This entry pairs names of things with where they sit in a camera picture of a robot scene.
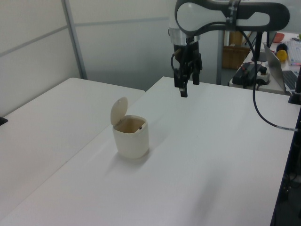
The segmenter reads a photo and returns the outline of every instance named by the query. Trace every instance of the white tabletop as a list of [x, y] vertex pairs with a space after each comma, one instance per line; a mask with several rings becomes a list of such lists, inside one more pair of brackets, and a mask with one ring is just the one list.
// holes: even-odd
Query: white tabletop
[[[289, 41], [291, 38], [295, 38], [295, 37], [298, 36], [297, 34], [292, 34], [292, 33], [283, 33], [283, 34], [285, 35], [285, 37], [283, 38], [282, 42]], [[265, 40], [266, 40], [266, 32], [264, 32], [263, 36], [262, 36], [262, 42], [261, 42], [261, 51], [262, 52], [264, 52], [263, 44], [265, 43]], [[273, 51], [276, 51], [277, 45], [279, 45], [279, 44], [278, 43], [272, 43], [272, 45], [270, 46], [270, 49], [273, 50]], [[252, 52], [250, 51], [248, 56], [244, 60], [244, 63], [251, 62], [252, 57], [253, 57], [253, 55], [252, 55]], [[266, 67], [267, 72], [269, 72], [268, 62], [263, 62], [262, 66]], [[298, 75], [300, 66], [290, 65], [288, 63], [288, 61], [286, 60], [285, 62], [281, 63], [281, 68], [282, 68], [282, 71], [290, 70], [290, 71], [295, 72]], [[260, 86], [259, 89], [258, 89], [259, 91], [277, 93], [277, 94], [285, 94], [285, 92], [282, 90], [282, 88], [279, 86], [279, 84], [277, 83], [277, 81], [274, 79], [274, 77], [272, 75], [270, 75], [269, 79], [270, 79], [270, 82], [268, 83], [268, 85]], [[242, 88], [242, 86], [240, 86], [240, 85], [233, 84], [232, 79], [229, 82], [229, 86]], [[248, 86], [247, 89], [253, 89], [253, 86]]]
[[[109, 126], [0, 225], [269, 226], [293, 132], [263, 122], [251, 90], [189, 82], [188, 95], [162, 78], [127, 112], [148, 120], [148, 155], [120, 157]], [[288, 96], [256, 97], [295, 127]]]
[[144, 91], [68, 79], [5, 118], [0, 126], [0, 219], [110, 124], [120, 97]]

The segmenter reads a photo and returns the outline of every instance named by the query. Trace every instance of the black device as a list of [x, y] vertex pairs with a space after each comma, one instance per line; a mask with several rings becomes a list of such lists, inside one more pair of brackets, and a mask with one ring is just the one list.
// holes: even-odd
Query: black device
[[[262, 34], [263, 32], [257, 32], [256, 34], [254, 56], [252, 57], [252, 60], [256, 59], [257, 61], [263, 62], [263, 61], [267, 61], [267, 57], [265, 56], [265, 52], [260, 52]], [[267, 47], [269, 48], [271, 47], [276, 34], [277, 32], [267, 32]]]
[[6, 122], [8, 122], [7, 119], [1, 118], [1, 117], [0, 117], [0, 126], [3, 125], [3, 124], [6, 123]]
[[301, 66], [299, 70], [298, 79], [296, 82], [296, 89], [293, 92], [293, 95], [290, 96], [288, 102], [291, 104], [301, 105]]
[[[257, 72], [260, 70], [261, 65], [257, 64]], [[244, 88], [252, 86], [254, 82], [255, 65], [251, 63], [244, 63], [239, 70], [235, 73], [232, 82], [236, 85], [241, 85]]]

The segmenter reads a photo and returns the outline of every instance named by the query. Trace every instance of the open lid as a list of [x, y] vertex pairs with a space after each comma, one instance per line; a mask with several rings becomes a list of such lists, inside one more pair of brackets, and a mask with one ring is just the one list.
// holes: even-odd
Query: open lid
[[127, 98], [122, 97], [115, 102], [111, 109], [111, 124], [116, 126], [127, 113]]

